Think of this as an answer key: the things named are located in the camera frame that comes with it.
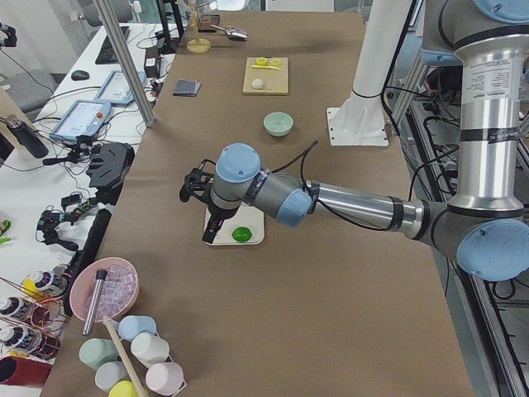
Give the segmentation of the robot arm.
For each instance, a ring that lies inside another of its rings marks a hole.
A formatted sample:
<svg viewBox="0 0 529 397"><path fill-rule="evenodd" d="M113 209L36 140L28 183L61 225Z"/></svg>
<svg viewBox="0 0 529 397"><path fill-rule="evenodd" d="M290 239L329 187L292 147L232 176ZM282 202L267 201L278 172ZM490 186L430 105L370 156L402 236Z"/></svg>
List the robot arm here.
<svg viewBox="0 0 529 397"><path fill-rule="evenodd" d="M525 1L430 1L423 47L463 65L458 185L447 203L367 194L266 169L255 149L227 146L203 186L212 242L242 203L294 227L329 212L359 227L401 232L435 247L461 269L501 281L528 267L528 226L515 197L519 85L528 47Z"/></svg>

